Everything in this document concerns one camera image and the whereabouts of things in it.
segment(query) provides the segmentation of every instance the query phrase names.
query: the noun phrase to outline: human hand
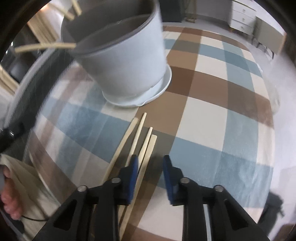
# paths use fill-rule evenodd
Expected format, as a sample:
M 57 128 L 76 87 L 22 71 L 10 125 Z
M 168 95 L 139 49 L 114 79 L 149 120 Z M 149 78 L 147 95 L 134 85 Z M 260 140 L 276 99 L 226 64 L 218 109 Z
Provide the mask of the human hand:
M 16 190 L 13 180 L 10 178 L 10 171 L 7 167 L 4 167 L 3 174 L 6 177 L 6 180 L 4 188 L 0 193 L 0 198 L 4 203 L 4 210 L 10 214 L 12 219 L 18 220 L 23 214 L 20 194 Z

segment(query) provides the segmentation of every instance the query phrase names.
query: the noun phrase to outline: white floor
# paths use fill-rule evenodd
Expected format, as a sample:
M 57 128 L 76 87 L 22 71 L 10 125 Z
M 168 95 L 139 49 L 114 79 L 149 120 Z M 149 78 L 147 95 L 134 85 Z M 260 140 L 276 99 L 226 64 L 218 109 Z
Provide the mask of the white floor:
M 274 115 L 276 149 L 271 191 L 279 194 L 284 200 L 285 217 L 278 218 L 269 235 L 272 240 L 284 223 L 295 223 L 296 221 L 296 188 L 294 188 L 294 183 L 296 183 L 296 68 L 284 51 L 272 59 L 270 50 L 264 52 L 263 46 L 256 48 L 256 40 L 252 45 L 250 36 L 231 33 L 225 25 L 200 19 L 196 20 L 196 23 L 165 24 L 207 30 L 241 42 L 250 50 L 265 77 L 278 90 L 281 105 Z

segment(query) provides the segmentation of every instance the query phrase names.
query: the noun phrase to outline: wooden stick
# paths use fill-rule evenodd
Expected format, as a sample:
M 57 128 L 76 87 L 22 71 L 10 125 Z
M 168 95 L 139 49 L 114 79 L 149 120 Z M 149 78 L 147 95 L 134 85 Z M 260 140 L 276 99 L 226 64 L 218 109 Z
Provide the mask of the wooden stick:
M 137 199 L 137 195 L 139 193 L 139 190 L 140 190 L 140 187 L 141 187 L 141 183 L 142 183 L 142 180 L 143 180 L 145 171 L 147 169 L 147 165 L 148 165 L 149 159 L 151 157 L 151 154 L 152 154 L 152 151 L 153 151 L 153 148 L 154 148 L 156 139 L 157 139 L 157 136 L 151 135 L 151 138 L 150 138 L 150 141 L 149 141 L 147 150 L 146 150 L 146 154 L 144 156 L 143 163 L 142 163 L 142 166 L 140 168 L 140 171 L 139 171 L 139 174 L 138 174 L 138 178 L 137 178 L 137 181 L 136 181 L 136 186 L 135 186 L 135 191 L 134 191 L 134 195 L 133 195 L 133 200 L 132 200 L 131 204 L 129 206 L 127 206 L 126 212 L 124 214 L 124 217 L 123 217 L 123 220 L 122 220 L 122 223 L 121 223 L 121 226 L 119 228 L 120 240 L 122 240 L 124 231 L 126 229 L 126 225 L 128 224 L 128 220 L 129 220 L 129 218 L 131 216 L 131 212 L 132 212 L 133 207 L 135 205 L 135 202 L 136 202 L 136 199 Z
M 145 118 L 146 118 L 146 115 L 147 113 L 144 112 L 143 116 L 142 116 L 142 119 L 140 121 L 140 124 L 138 126 L 138 129 L 137 129 L 137 132 L 136 132 L 136 135 L 135 135 L 135 138 L 133 140 L 133 143 L 131 145 L 131 150 L 128 154 L 128 159 L 126 161 L 126 167 L 129 165 L 130 161 L 131 161 L 131 156 L 133 155 L 133 153 L 135 152 L 135 149 L 136 149 L 136 146 L 137 146 L 137 143 L 138 143 L 138 140 L 139 140 L 139 136 L 140 136 L 140 133 L 141 133 L 141 130 L 143 128 L 143 125 L 144 125 L 144 121 L 145 121 Z
M 41 44 L 28 44 L 15 48 L 15 53 L 23 53 L 35 51 L 38 49 L 48 49 L 48 48 L 60 48 L 60 49 L 73 49 L 76 47 L 76 43 L 41 43 Z
M 70 21 L 74 20 L 74 18 L 75 18 L 75 15 L 73 15 L 72 13 L 68 12 L 66 9 L 64 9 L 60 6 L 57 6 L 52 3 L 48 3 L 48 6 L 51 8 L 54 8 L 55 10 L 58 10 L 62 15 L 65 16 L 65 18 L 67 18 Z
M 123 136 L 121 142 L 119 143 L 119 145 L 118 145 L 118 147 L 117 147 L 117 149 L 116 149 L 116 151 L 115 151 L 115 153 L 114 153 L 114 155 L 113 155 L 113 157 L 112 157 L 112 159 L 111 159 L 111 161 L 110 161 L 110 164 L 109 164 L 109 166 L 108 166 L 108 168 L 107 168 L 107 171 L 105 172 L 105 175 L 104 175 L 104 177 L 103 177 L 103 179 L 102 179 L 101 185 L 103 185 L 104 182 L 106 182 L 106 181 L 108 180 L 108 177 L 109 177 L 109 175 L 110 175 L 110 173 L 111 173 L 111 171 L 112 171 L 112 169 L 113 169 L 113 167 L 114 167 L 114 164 L 115 164 L 115 162 L 116 162 L 116 160 L 117 160 L 117 158 L 118 158 L 118 156 L 119 156 L 119 154 L 120 154 L 120 152 L 121 152 L 121 150 L 122 150 L 124 144 L 126 143 L 126 140 L 127 140 L 128 137 L 130 136 L 130 134 L 133 132 L 133 130 L 134 130 L 136 124 L 138 123 L 138 120 L 139 120 L 139 119 L 138 119 L 137 117 L 135 117 L 135 118 L 131 121 L 131 123 L 130 123 L 128 129 L 126 130 L 126 132 L 125 132 L 125 134 L 124 134 L 124 136 Z
M 76 0 L 72 0 L 72 3 L 73 3 L 73 7 L 74 7 L 74 10 L 75 10 L 76 14 L 78 16 L 80 16 L 82 14 L 82 10 L 81 10 L 81 8 L 79 6 L 79 3 Z
M 145 155 L 146 150 L 147 150 L 147 146 L 148 146 L 148 143 L 149 143 L 149 140 L 150 140 L 150 137 L 151 137 L 152 129 L 153 129 L 152 127 L 149 128 L 148 133 L 146 135 L 146 138 L 144 140 L 144 143 L 142 145 L 142 148 L 140 150 L 139 156 L 138 156 L 138 161 L 139 161 L 138 172 L 140 170 L 140 167 L 141 167 L 142 162 L 143 162 L 144 155 Z M 119 208 L 118 208 L 118 221 L 120 221 L 125 208 L 126 208 L 126 206 L 123 206 L 123 205 L 119 206 Z
M 153 130 L 153 128 L 150 127 L 149 130 L 148 130 L 148 133 L 146 135 L 146 138 L 144 140 L 144 143 L 142 145 L 142 148 L 140 150 L 140 153 L 139 153 L 139 156 L 138 156 L 138 160 L 139 160 L 139 168 L 138 168 L 138 171 L 140 170 L 140 167 L 142 165 L 142 161 L 143 161 L 144 155 L 145 155 L 146 150 L 147 150 L 147 146 L 148 146 L 148 143 L 149 143 L 149 140 L 150 140 L 150 137 L 151 137 L 152 130 Z

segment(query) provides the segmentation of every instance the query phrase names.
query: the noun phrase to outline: beige pants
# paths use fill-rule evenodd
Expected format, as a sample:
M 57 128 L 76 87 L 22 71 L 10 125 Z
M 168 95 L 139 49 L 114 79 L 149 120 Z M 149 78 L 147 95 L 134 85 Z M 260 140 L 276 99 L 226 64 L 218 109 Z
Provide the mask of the beige pants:
M 11 172 L 11 178 L 24 206 L 24 216 L 46 219 L 60 206 L 51 192 L 45 188 L 34 167 L 7 155 L 1 155 L 0 164 L 7 166 Z M 21 218 L 21 221 L 25 227 L 23 239 L 26 241 L 32 240 L 45 224 L 25 218 Z

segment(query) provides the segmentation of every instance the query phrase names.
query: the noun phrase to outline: finger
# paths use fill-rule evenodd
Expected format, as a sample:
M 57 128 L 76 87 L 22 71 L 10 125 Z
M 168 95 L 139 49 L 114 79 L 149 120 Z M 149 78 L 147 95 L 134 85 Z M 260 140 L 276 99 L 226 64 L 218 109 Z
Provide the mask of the finger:
M 22 216 L 22 213 L 23 213 L 23 209 L 22 209 L 22 207 L 19 207 L 10 216 L 14 220 L 19 220 L 20 217 Z
M 15 210 L 20 207 L 20 200 L 19 198 L 14 198 L 10 203 L 4 205 L 4 210 L 12 214 Z
M 4 174 L 4 176 L 7 177 L 7 178 L 10 178 L 10 177 L 11 177 L 11 175 L 10 175 L 10 170 L 8 169 L 7 166 L 4 167 L 4 169 L 3 169 L 3 174 Z
M 8 178 L 5 180 L 5 185 L 1 193 L 1 200 L 4 204 L 7 204 L 12 201 L 14 196 L 17 194 L 15 189 L 15 184 L 12 179 Z

